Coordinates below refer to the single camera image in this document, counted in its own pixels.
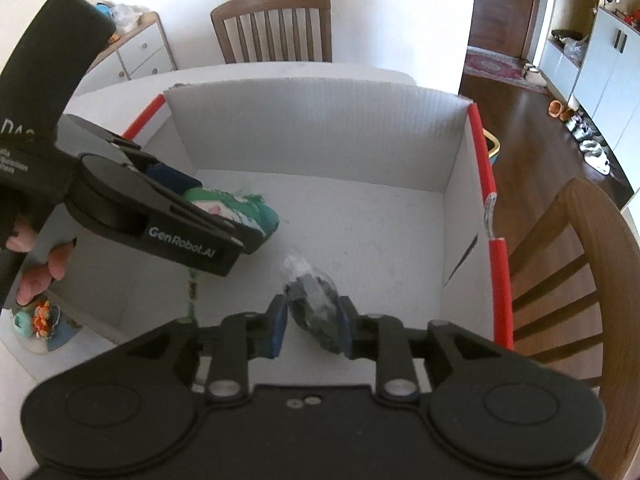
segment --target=dark object in plastic bag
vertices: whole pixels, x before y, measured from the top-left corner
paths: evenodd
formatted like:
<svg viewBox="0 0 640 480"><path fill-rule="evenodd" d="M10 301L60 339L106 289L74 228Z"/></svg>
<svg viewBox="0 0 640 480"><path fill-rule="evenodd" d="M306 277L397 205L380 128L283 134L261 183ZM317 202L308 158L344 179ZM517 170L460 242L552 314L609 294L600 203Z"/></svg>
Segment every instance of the dark object in plastic bag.
<svg viewBox="0 0 640 480"><path fill-rule="evenodd" d="M572 40L580 41L584 38L581 32L578 32L577 30L570 30L568 28L556 28L555 30L552 30L551 37L558 41L562 41L564 38L571 38Z"/></svg>
<svg viewBox="0 0 640 480"><path fill-rule="evenodd" d="M342 353L338 292L322 278L304 274L285 287L285 294L296 324L309 332L324 350Z"/></svg>

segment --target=white dresser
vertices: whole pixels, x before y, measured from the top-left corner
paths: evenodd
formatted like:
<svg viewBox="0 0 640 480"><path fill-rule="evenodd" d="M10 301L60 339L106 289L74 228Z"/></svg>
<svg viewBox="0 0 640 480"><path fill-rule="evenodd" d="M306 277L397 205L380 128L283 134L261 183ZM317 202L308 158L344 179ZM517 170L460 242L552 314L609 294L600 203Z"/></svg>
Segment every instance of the white dresser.
<svg viewBox="0 0 640 480"><path fill-rule="evenodd" d="M156 12L145 12L134 30L100 53L75 95L176 69L160 17Z"/></svg>

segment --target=door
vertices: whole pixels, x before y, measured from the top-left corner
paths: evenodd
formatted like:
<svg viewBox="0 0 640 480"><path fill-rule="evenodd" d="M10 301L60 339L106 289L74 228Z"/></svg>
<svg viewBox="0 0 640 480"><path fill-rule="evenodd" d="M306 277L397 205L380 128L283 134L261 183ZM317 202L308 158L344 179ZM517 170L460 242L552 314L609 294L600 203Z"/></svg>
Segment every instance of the door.
<svg viewBox="0 0 640 480"><path fill-rule="evenodd" d="M613 67L620 57L625 28L608 12L599 9L593 25L587 55L575 86L574 95L593 118Z"/></svg>
<svg viewBox="0 0 640 480"><path fill-rule="evenodd" d="M640 189L640 105L636 108L620 140L613 148L613 153L622 166L634 192L638 191ZM638 207L640 208L640 198L638 198ZM640 227L640 216L636 221Z"/></svg>
<svg viewBox="0 0 640 480"><path fill-rule="evenodd" d="M550 41L546 41L545 49L542 51L542 58L540 58L540 65L538 67L542 70L544 75L549 79L553 79L556 74L556 70L558 70L561 57L562 52L560 51L560 48Z"/></svg>
<svg viewBox="0 0 640 480"><path fill-rule="evenodd" d="M640 195L635 195L631 202L626 206L631 213L631 218L634 219L634 224L636 224L636 229L640 228Z"/></svg>
<svg viewBox="0 0 640 480"><path fill-rule="evenodd" d="M534 0L475 0L469 45L522 57Z"/></svg>
<svg viewBox="0 0 640 480"><path fill-rule="evenodd" d="M640 36L621 25L620 55L602 94L593 122L615 147L640 103Z"/></svg>

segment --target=red edge trim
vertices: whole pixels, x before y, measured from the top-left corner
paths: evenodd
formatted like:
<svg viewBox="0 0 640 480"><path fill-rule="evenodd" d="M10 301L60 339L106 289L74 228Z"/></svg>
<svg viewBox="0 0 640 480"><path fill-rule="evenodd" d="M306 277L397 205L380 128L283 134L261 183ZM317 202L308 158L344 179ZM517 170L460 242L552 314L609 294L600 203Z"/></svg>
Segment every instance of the red edge trim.
<svg viewBox="0 0 640 480"><path fill-rule="evenodd" d="M484 128L480 119L478 105L472 103L467 111L469 122L471 123L471 134L474 138L474 147L476 148L476 159L478 160L478 171L480 172L480 187L482 188L482 202L486 200L489 193L495 193L494 172L489 162L489 151L486 148L486 140L484 140Z"/></svg>
<svg viewBox="0 0 640 480"><path fill-rule="evenodd" d="M507 244L504 238L489 240L491 281L494 289L494 342L513 350L513 311Z"/></svg>
<svg viewBox="0 0 640 480"><path fill-rule="evenodd" d="M489 194L496 193L494 172L489 162L489 152L484 140L484 128L478 105L473 103L468 109L471 133L476 149L482 201ZM491 281L494 290L494 342L513 350L513 311L511 309L511 280L509 276L509 259L507 244L503 238L489 240L489 261L491 265Z"/></svg>
<svg viewBox="0 0 640 480"><path fill-rule="evenodd" d="M142 128L145 127L145 124L151 120L151 117L153 117L156 112L162 108L162 105L164 105L165 102L166 99L164 98L164 95L158 94L156 98L142 111L142 113L129 125L122 134L122 137L127 140L135 139L136 135L140 133L140 130L142 130Z"/></svg>

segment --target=shoe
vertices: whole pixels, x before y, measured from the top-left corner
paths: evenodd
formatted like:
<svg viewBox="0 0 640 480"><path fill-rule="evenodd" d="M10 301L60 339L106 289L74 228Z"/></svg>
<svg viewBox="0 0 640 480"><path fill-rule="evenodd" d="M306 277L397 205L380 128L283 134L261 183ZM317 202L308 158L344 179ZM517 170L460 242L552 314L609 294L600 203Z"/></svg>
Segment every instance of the shoe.
<svg viewBox="0 0 640 480"><path fill-rule="evenodd" d="M538 70L537 68L529 68L524 76L524 79L534 85L546 86L546 79L542 77L540 70Z"/></svg>
<svg viewBox="0 0 640 480"><path fill-rule="evenodd" d="M583 142L584 140L590 140L593 137L591 133L591 129L584 123L580 125L580 128L576 128L574 133L574 139L578 142Z"/></svg>
<svg viewBox="0 0 640 480"><path fill-rule="evenodd" d="M555 101L551 101L551 104L549 105L549 115L554 119L557 119L562 112L564 112L564 105L557 99Z"/></svg>
<svg viewBox="0 0 640 480"><path fill-rule="evenodd" d="M533 63L526 62L522 68L522 77L527 75L527 72L533 68Z"/></svg>
<svg viewBox="0 0 640 480"><path fill-rule="evenodd" d="M599 142L596 142L595 140L584 140L583 142L580 143L580 151L583 153L587 153L587 152L597 152L598 150L601 150L602 146L600 145Z"/></svg>
<svg viewBox="0 0 640 480"><path fill-rule="evenodd" d="M599 149L596 152L585 153L584 161L589 164L594 170L603 175L608 175L611 172L609 158L602 151L602 149Z"/></svg>
<svg viewBox="0 0 640 480"><path fill-rule="evenodd" d="M573 133L580 124L582 124L582 118L580 115L574 114L573 117L564 124L564 126L566 126L567 130Z"/></svg>
<svg viewBox="0 0 640 480"><path fill-rule="evenodd" d="M560 120L565 123L569 121L575 115L575 110L573 108L567 108L564 112L560 114Z"/></svg>

